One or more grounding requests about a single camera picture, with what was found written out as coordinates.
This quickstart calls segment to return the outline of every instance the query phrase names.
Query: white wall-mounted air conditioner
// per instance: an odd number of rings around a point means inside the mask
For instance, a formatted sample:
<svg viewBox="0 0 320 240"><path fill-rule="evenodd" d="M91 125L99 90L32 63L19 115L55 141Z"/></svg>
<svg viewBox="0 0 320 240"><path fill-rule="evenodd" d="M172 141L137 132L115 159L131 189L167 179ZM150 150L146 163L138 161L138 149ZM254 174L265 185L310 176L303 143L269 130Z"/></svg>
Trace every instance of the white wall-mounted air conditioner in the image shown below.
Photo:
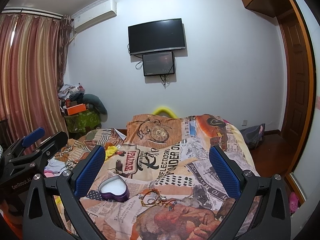
<svg viewBox="0 0 320 240"><path fill-rule="evenodd" d="M115 16L117 3L113 0L106 1L80 14L74 21L75 31L79 33Z"/></svg>

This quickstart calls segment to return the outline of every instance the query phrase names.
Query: small black monitor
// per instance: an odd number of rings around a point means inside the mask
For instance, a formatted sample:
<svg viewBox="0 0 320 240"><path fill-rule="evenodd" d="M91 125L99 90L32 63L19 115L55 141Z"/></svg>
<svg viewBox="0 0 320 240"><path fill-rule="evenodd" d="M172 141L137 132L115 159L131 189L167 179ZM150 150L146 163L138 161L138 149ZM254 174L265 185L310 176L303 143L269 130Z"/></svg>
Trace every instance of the small black monitor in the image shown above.
<svg viewBox="0 0 320 240"><path fill-rule="evenodd" d="M181 19L129 26L128 33L130 55L186 48Z"/></svg>
<svg viewBox="0 0 320 240"><path fill-rule="evenodd" d="M157 52L142 56L144 76L174 74L173 52Z"/></svg>

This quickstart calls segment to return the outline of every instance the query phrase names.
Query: silver bolt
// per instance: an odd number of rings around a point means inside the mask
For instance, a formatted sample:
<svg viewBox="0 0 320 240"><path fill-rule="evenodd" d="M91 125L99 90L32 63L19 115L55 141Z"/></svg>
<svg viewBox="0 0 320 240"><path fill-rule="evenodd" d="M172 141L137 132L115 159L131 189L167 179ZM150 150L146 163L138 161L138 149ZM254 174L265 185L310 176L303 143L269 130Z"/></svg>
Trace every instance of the silver bolt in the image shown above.
<svg viewBox="0 0 320 240"><path fill-rule="evenodd" d="M276 180L281 180L281 176L280 176L279 174L276 174L276 175L275 175L275 179L276 179Z"/></svg>
<svg viewBox="0 0 320 240"><path fill-rule="evenodd" d="M68 177L71 174L71 170L65 170L62 172L62 175Z"/></svg>
<svg viewBox="0 0 320 240"><path fill-rule="evenodd" d="M37 180L40 179L41 175L39 173L37 173L36 175L33 176L33 179Z"/></svg>
<svg viewBox="0 0 320 240"><path fill-rule="evenodd" d="M250 170L245 170L245 171L244 171L244 174L245 174L247 177L251 177L251 176L252 176L252 171L250 171Z"/></svg>

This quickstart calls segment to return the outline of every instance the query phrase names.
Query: curtain rod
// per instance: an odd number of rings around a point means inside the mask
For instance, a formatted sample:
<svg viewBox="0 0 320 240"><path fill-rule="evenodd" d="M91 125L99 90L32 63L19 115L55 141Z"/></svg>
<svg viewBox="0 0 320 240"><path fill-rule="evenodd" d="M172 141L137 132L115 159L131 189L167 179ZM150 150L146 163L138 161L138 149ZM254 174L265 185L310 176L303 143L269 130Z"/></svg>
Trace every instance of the curtain rod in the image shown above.
<svg viewBox="0 0 320 240"><path fill-rule="evenodd" d="M34 15L46 16L57 20L61 20L62 17L62 14L24 7L5 7L2 13L29 13Z"/></svg>

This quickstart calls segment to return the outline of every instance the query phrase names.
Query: bed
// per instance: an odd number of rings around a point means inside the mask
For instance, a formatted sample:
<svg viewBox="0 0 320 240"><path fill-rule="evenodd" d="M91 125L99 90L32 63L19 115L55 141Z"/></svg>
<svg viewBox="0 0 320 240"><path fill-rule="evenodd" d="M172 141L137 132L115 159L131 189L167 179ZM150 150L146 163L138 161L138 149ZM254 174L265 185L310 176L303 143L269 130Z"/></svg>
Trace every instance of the bed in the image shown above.
<svg viewBox="0 0 320 240"><path fill-rule="evenodd" d="M77 141L70 139L55 158L73 169L95 145L118 150L108 156L80 201L108 240L206 240L234 203L210 164L211 146L220 146L243 170L258 176L239 130L209 114L180 119L136 115L127 124L126 138L116 129L93 130ZM105 201L97 191L101 182L116 175L130 191L124 203ZM151 188L174 201L173 212L164 206L141 205L139 194ZM145 201L154 198L151 193ZM258 202L256 197L238 235L249 227ZM76 233L63 206L58 207L67 230Z"/></svg>

